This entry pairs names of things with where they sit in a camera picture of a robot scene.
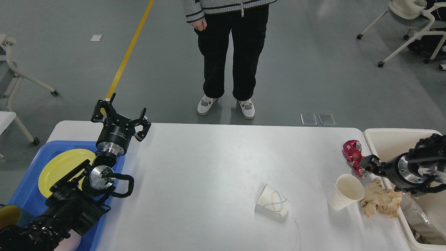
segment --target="white table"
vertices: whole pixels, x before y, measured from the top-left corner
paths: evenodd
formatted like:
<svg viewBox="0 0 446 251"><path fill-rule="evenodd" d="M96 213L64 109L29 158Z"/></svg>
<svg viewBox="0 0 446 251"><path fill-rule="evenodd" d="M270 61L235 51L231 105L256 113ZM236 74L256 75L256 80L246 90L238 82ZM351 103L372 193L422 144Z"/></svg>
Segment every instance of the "white table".
<svg viewBox="0 0 446 251"><path fill-rule="evenodd" d="M96 141L101 129L62 121L49 141ZM153 123L130 143L123 173L135 189L111 203L97 250L408 251L397 219L328 206L336 178L351 173L341 152L350 139L370 154L353 128ZM255 206L266 183L291 202L285 217Z"/></svg>
<svg viewBox="0 0 446 251"><path fill-rule="evenodd" d="M0 134L2 134L6 128L11 124L11 122L16 118L15 112L4 112L0 111Z"/></svg>

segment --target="black pants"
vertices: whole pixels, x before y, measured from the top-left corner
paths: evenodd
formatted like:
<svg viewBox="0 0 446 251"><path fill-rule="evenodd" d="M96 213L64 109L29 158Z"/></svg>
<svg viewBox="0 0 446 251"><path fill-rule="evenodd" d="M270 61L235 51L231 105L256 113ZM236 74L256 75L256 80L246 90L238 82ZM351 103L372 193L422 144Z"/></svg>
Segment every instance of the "black pants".
<svg viewBox="0 0 446 251"><path fill-rule="evenodd" d="M233 96L240 101L248 100L256 86L259 56L265 42L269 6L264 5L241 12L205 15L207 27L198 34L198 47L204 56L203 90L210 98L224 94L224 68L232 33L234 61L232 77Z"/></svg>

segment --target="hand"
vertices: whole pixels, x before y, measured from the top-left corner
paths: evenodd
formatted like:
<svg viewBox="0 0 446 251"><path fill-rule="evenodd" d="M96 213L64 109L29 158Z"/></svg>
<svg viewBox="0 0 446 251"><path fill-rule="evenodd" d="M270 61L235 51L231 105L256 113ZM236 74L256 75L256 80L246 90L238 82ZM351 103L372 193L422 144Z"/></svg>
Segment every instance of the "hand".
<svg viewBox="0 0 446 251"><path fill-rule="evenodd" d="M206 19L204 17L198 21L190 23L190 25L199 31L204 31L207 27Z"/></svg>

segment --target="white container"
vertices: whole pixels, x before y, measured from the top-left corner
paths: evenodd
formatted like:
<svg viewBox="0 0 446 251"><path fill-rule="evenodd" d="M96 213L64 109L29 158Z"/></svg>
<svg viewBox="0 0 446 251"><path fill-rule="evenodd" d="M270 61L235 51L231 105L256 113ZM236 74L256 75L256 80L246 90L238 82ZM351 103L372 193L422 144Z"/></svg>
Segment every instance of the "white container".
<svg viewBox="0 0 446 251"><path fill-rule="evenodd" d="M365 189L361 182L351 174L342 174L333 184L333 192L327 202L335 210L359 201L364 197Z"/></svg>
<svg viewBox="0 0 446 251"><path fill-rule="evenodd" d="M414 148L421 138L427 138L434 133L441 135L441 133L435 130L375 128L365 130L364 137L370 152L378 156L380 161L387 162ZM391 182L388 179L383 179L383 184L385 188L392 189ZM444 217L446 192L423 195L419 197L417 203L424 210L435 228L442 234L446 234L446 219ZM398 212L398 219L407 242L412 249L417 251L446 251L446 245L421 244L417 242L401 209Z"/></svg>

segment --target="white bin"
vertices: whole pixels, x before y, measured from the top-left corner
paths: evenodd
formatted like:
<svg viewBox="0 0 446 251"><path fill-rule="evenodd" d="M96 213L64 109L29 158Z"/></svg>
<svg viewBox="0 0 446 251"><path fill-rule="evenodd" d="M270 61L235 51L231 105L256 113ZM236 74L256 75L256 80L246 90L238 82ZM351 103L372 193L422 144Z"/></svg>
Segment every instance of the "white bin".
<svg viewBox="0 0 446 251"><path fill-rule="evenodd" d="M435 130L375 128L365 130L364 137L370 152L378 156L380 161L387 162L407 152L410 148L414 148L421 138L427 138L434 133L441 135ZM383 183L385 188L392 188L388 179L383 179ZM419 197L417 203L426 213L432 225L440 233L446 235L446 191L423 195ZM446 245L429 245L417 242L401 209L399 209L398 219L412 249L417 251L446 251Z"/></svg>

